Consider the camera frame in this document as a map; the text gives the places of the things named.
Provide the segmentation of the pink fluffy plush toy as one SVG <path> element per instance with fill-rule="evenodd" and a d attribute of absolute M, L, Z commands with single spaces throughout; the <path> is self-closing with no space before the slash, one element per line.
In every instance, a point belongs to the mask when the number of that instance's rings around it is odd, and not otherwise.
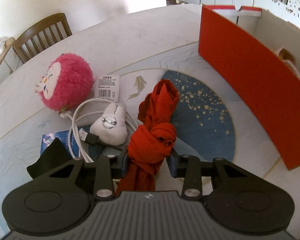
<path fill-rule="evenodd" d="M 65 53 L 53 61 L 35 92 L 51 110 L 63 112 L 79 106 L 89 95 L 95 78 L 83 57 Z"/>

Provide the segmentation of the white plush brooch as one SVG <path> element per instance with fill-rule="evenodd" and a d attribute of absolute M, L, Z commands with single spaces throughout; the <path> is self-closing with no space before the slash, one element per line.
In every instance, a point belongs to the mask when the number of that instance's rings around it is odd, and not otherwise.
<path fill-rule="evenodd" d="M 123 144 L 128 137 L 125 107 L 110 103 L 102 116 L 90 126 L 90 133 L 108 145 Z"/>

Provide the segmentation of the white side cabinet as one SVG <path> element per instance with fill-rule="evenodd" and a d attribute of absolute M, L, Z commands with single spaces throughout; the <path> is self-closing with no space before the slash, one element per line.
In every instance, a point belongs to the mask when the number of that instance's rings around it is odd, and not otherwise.
<path fill-rule="evenodd" d="M 4 49 L 0 54 L 0 84 L 23 65 L 22 60 L 13 49 L 15 39 L 6 37 L 2 41 L 4 41 Z"/>

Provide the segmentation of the pink fleece cloth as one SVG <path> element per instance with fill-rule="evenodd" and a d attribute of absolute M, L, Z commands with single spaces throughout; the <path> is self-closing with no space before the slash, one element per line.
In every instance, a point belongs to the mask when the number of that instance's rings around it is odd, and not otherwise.
<path fill-rule="evenodd" d="M 290 69 L 290 71 L 300 80 L 300 69 L 296 64 L 296 59 L 292 53 L 285 48 L 279 48 L 275 51 L 277 57 Z"/>

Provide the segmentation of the far wooden chair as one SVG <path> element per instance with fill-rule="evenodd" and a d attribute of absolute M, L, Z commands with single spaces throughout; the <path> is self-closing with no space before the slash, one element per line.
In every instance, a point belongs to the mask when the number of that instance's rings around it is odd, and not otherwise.
<path fill-rule="evenodd" d="M 13 50 L 26 63 L 71 35 L 66 14 L 60 12 L 47 16 L 24 31 L 14 42 Z"/>

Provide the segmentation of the red and white cardboard box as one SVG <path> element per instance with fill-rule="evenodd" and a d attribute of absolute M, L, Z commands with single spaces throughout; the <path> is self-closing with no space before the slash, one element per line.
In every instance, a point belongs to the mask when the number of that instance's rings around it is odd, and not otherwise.
<path fill-rule="evenodd" d="M 279 151 L 288 170 L 300 166 L 300 80 L 229 16 L 265 17 L 259 8 L 202 6 L 198 53 L 241 97 Z"/>

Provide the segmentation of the barcode hang tag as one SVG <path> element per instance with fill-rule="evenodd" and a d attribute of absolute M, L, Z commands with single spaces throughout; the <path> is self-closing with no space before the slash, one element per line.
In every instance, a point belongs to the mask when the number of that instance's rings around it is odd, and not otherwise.
<path fill-rule="evenodd" d="M 106 99 L 113 102 L 119 101 L 120 76 L 100 75 L 96 76 L 95 98 Z"/>

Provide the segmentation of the red knotted cloth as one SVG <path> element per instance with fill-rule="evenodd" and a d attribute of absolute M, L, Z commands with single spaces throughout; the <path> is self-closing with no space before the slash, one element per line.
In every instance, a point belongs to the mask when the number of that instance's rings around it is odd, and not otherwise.
<path fill-rule="evenodd" d="M 155 176 L 170 156 L 176 141 L 176 129 L 170 123 L 179 102 L 179 92 L 170 80 L 160 80 L 139 105 L 142 122 L 130 137 L 130 164 L 119 181 L 116 195 L 122 191 L 154 191 Z"/>

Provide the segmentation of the black cloth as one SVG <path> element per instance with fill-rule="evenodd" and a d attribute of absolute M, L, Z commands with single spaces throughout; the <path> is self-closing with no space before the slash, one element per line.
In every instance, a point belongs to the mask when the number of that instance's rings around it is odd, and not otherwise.
<path fill-rule="evenodd" d="M 55 138 L 43 151 L 38 160 L 26 169 L 30 177 L 34 179 L 70 160 L 72 160 L 71 154 L 67 152 L 60 139 Z"/>

